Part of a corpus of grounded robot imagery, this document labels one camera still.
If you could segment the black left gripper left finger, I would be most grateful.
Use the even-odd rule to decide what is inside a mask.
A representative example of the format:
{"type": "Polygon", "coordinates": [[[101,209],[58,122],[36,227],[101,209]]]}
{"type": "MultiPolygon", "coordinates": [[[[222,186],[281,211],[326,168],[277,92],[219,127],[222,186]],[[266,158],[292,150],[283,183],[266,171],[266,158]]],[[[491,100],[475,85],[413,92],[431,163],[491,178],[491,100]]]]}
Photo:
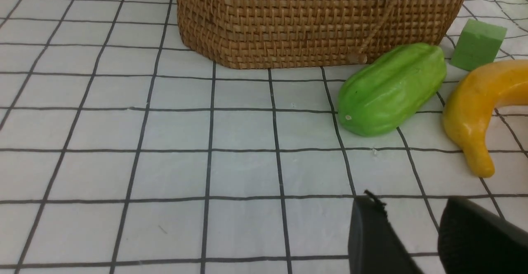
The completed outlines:
{"type": "Polygon", "coordinates": [[[349,225],[351,274],[422,274],[388,219],[385,203],[370,191],[354,199],[349,225]]]}

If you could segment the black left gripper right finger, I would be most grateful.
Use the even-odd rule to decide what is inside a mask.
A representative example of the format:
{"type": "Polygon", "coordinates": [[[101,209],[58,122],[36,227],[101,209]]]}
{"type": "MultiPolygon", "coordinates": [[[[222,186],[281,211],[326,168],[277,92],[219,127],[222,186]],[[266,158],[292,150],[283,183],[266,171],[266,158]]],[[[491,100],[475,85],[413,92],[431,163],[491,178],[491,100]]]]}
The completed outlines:
{"type": "Polygon", "coordinates": [[[450,197],[441,216],[438,255],[447,274],[526,274],[528,235],[469,199],[450,197]]]}

